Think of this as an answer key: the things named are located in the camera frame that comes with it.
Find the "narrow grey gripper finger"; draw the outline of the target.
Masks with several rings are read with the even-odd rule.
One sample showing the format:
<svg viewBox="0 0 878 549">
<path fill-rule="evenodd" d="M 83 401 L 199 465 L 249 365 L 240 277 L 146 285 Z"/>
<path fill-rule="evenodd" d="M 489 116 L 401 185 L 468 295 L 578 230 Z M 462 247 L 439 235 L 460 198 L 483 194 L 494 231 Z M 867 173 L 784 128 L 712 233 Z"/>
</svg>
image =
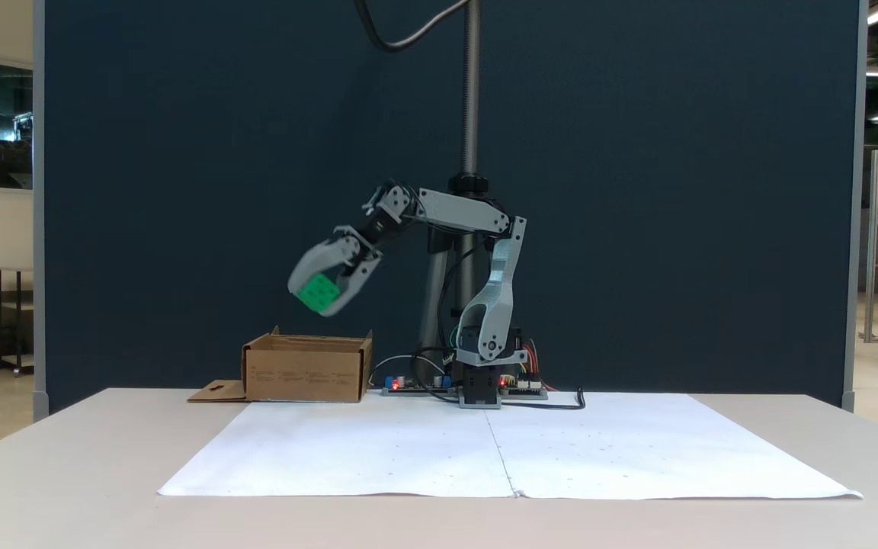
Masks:
<svg viewBox="0 0 878 549">
<path fill-rule="evenodd" d="M 379 267 L 381 258 L 354 260 L 351 263 L 339 265 L 332 279 L 331 300 L 324 306 L 322 316 L 330 317 L 337 315 L 347 306 L 363 289 L 370 276 Z"/>
</svg>

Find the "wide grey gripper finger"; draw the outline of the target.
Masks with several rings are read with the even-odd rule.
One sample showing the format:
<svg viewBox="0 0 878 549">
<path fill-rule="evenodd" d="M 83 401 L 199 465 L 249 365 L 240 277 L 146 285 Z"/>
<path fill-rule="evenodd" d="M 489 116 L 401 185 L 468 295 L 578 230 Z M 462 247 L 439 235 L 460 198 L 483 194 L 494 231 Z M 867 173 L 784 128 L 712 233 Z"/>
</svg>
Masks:
<svg viewBox="0 0 878 549">
<path fill-rule="evenodd" d="M 303 290 L 311 279 L 323 275 L 325 271 L 338 267 L 351 259 L 351 243 L 347 237 L 336 236 L 313 246 L 293 268 L 288 279 L 288 291 L 296 294 Z"/>
</svg>

